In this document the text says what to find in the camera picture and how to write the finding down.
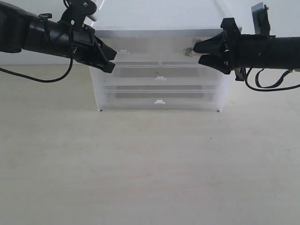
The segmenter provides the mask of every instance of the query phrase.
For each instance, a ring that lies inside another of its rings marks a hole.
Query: drawer handle
[[[155,78],[156,81],[167,81],[167,78],[164,78],[163,76],[158,76]]]
[[[165,102],[162,99],[158,99],[154,104],[156,104],[156,105],[165,105]]]

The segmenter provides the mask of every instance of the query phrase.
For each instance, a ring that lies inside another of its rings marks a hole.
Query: transparent plastic box
[[[221,111],[228,75],[198,64],[197,41],[222,30],[231,17],[222,0],[105,0],[91,23],[117,51],[112,74],[90,68],[98,109]]]

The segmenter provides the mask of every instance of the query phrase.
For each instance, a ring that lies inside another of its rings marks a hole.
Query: white drawer handle
[[[156,104],[156,105],[165,105],[165,102],[162,99],[158,99],[154,104]]]
[[[167,81],[167,78],[164,78],[163,76],[158,76],[155,78],[156,81]]]

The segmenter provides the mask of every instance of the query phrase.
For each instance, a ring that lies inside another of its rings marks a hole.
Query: plastic storage drawers
[[[222,110],[228,76],[198,65],[200,55],[192,49],[222,31],[222,18],[230,16],[224,4],[130,0],[135,6],[130,7],[128,1],[114,1],[102,2],[100,18],[91,24],[118,52],[112,74],[90,68],[98,109]],[[176,16],[187,10],[189,17]],[[111,11],[120,15],[115,18]]]

